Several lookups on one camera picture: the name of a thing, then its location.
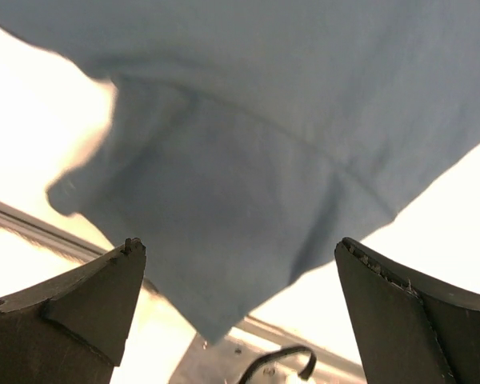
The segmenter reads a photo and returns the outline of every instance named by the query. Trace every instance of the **black wire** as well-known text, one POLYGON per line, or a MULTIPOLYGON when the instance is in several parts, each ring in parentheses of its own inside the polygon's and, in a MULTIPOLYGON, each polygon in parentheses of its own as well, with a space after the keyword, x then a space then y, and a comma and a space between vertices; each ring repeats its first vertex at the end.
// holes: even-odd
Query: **black wire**
POLYGON ((265 364, 269 362, 276 362, 277 360, 281 360, 283 358, 287 358, 292 354, 302 354, 308 353, 310 354, 310 360, 308 361, 307 365, 298 373, 298 377, 301 380, 307 381, 311 375, 313 374, 314 368, 317 365, 317 355, 314 354, 313 350, 308 346, 288 346, 285 348, 281 348, 280 350, 276 350, 275 352, 270 352, 268 354, 264 354, 260 356, 256 360, 254 360, 246 369, 238 384, 247 384, 249 380, 252 379, 254 374, 265 364))

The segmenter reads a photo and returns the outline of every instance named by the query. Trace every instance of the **blue cloth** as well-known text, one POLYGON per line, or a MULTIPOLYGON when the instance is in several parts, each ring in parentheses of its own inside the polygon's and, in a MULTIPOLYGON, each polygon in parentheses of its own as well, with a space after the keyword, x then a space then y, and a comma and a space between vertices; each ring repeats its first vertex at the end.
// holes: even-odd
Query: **blue cloth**
POLYGON ((480 0, 0 0, 0 27, 118 87, 50 203, 140 237, 211 342, 480 143, 480 0))

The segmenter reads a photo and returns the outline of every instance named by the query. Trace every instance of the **blue fabric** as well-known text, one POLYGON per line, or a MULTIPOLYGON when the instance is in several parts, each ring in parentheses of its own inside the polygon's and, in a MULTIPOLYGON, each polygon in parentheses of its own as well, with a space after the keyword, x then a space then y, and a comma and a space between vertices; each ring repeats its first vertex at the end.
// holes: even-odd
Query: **blue fabric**
POLYGON ((480 0, 0 0, 0 26, 116 84, 50 203, 140 237, 211 342, 480 143, 480 0))

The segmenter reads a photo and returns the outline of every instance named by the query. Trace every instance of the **black cable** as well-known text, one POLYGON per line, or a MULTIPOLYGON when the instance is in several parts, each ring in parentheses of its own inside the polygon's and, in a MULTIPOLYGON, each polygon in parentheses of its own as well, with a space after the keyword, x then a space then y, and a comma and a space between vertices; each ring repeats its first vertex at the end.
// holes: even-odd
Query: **black cable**
POLYGON ((247 367, 246 371, 238 381, 238 384, 248 384, 249 380, 252 379, 254 374, 265 364, 268 364, 270 362, 276 362, 277 360, 281 360, 283 358, 287 358, 292 354, 303 354, 303 353, 310 354, 310 360, 308 361, 304 369, 298 373, 298 377, 301 380, 307 381, 313 374, 314 368, 317 365, 316 354, 308 346, 288 346, 285 348, 281 348, 280 350, 276 350, 275 352, 264 354, 263 356, 260 356, 259 358, 254 360, 247 367))

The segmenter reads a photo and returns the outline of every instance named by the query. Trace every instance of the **metal bar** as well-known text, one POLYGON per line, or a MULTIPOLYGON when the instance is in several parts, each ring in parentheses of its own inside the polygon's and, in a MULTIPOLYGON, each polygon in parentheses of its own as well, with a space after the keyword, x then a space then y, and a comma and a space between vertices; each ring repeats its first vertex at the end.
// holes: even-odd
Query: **metal bar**
MULTIPOLYGON (((93 244, 1 202, 0 227, 12 230, 24 238, 28 238, 29 240, 58 250, 84 262, 93 260, 105 253, 103 249, 93 244)), ((144 284, 148 285, 152 290, 156 290, 153 284, 147 279, 144 279, 144 284)), ((309 346, 316 351, 318 361, 324 367, 327 367, 327 370, 335 370, 345 378, 351 378, 351 380, 353 380, 352 382, 365 381, 363 369, 359 364, 342 358, 320 346, 313 345, 313 343, 283 329, 262 322, 251 316, 246 317, 242 322, 237 324, 236 328, 279 346, 289 344, 309 346)))

